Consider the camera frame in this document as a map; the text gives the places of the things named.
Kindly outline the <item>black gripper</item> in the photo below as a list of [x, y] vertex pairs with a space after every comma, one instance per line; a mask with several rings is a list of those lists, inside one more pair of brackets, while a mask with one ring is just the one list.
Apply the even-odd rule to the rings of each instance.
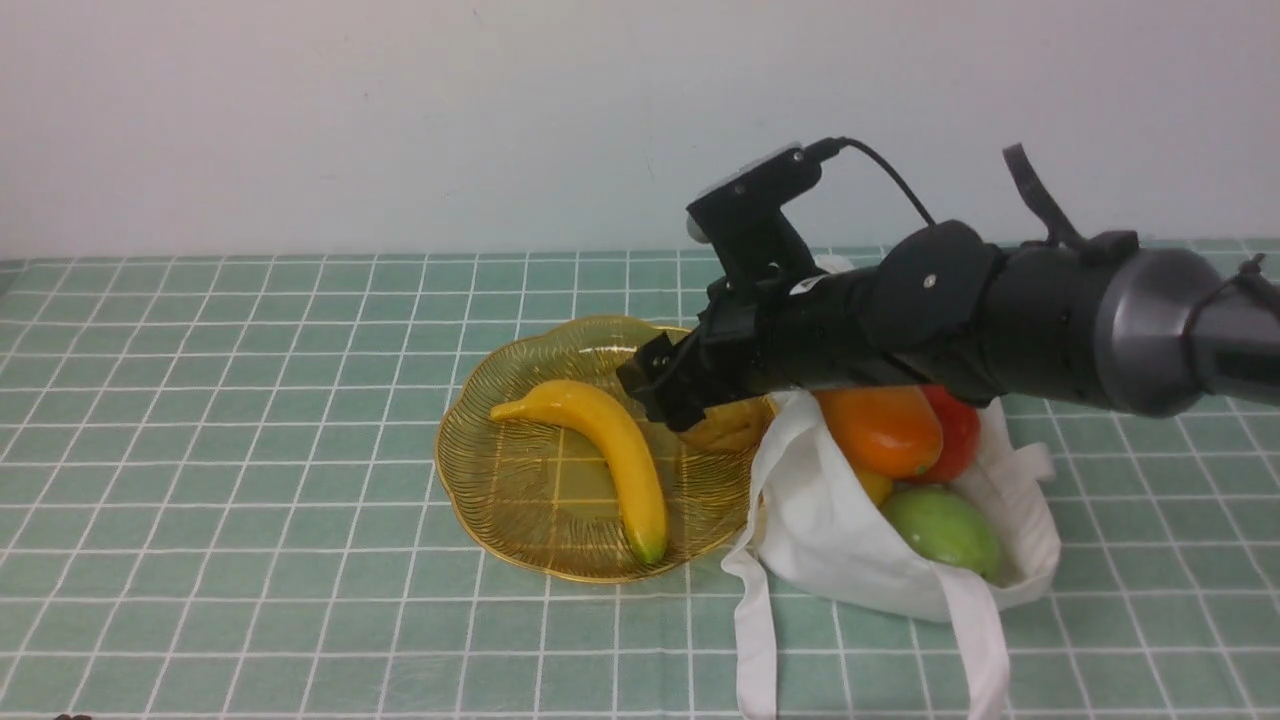
[[[786, 389], [902, 386], [906, 372], [861, 323], [874, 269], [777, 286], [755, 302], [719, 278], [698, 333], [659, 333], [616, 375], [649, 421], [686, 432], [713, 407]], [[698, 386], [698, 375], [710, 386]]]

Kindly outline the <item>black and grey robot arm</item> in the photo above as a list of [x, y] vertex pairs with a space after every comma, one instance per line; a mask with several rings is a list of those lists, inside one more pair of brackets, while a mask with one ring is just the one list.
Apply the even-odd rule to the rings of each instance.
[[1001, 249], [961, 222], [924, 228], [877, 265], [714, 283], [698, 327], [658, 336], [617, 377], [672, 430], [708, 409], [788, 389], [941, 386], [1166, 418], [1220, 395], [1277, 404], [1277, 287], [1226, 278], [1188, 249], [1130, 232], [1082, 249]]

